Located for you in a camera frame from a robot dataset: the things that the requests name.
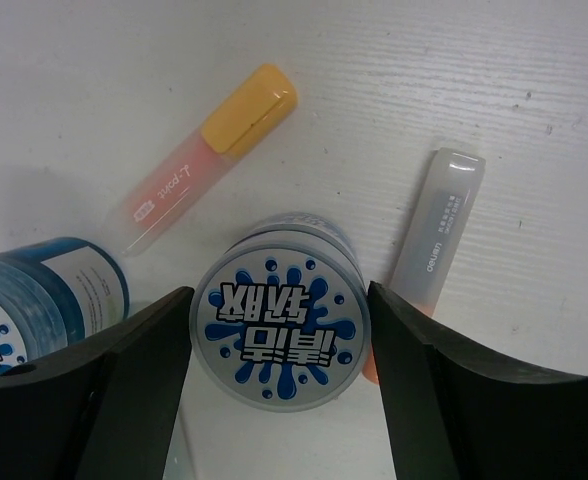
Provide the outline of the blue white round jar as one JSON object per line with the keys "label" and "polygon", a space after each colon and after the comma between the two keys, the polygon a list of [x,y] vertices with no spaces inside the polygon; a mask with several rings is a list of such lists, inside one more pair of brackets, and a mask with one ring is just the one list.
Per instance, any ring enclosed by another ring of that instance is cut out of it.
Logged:
{"label": "blue white round jar", "polygon": [[351,242],[310,213],[260,222],[203,276],[189,328],[204,371],[247,405],[290,413],[337,398],[370,347],[366,287]]}
{"label": "blue white round jar", "polygon": [[60,237],[0,253],[0,375],[125,320],[123,271],[102,248]]}

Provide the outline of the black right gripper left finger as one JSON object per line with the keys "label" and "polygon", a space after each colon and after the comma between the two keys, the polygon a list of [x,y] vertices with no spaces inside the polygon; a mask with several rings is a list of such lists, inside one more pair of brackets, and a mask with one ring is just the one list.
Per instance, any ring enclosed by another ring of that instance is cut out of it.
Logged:
{"label": "black right gripper left finger", "polygon": [[0,375],[0,479],[160,479],[194,291]]}

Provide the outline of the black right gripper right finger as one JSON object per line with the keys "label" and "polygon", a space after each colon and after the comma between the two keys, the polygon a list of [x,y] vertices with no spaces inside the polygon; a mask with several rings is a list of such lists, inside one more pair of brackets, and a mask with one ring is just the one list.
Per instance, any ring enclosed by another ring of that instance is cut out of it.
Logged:
{"label": "black right gripper right finger", "polygon": [[372,341],[400,479],[588,479],[588,376],[533,365],[378,283]]}

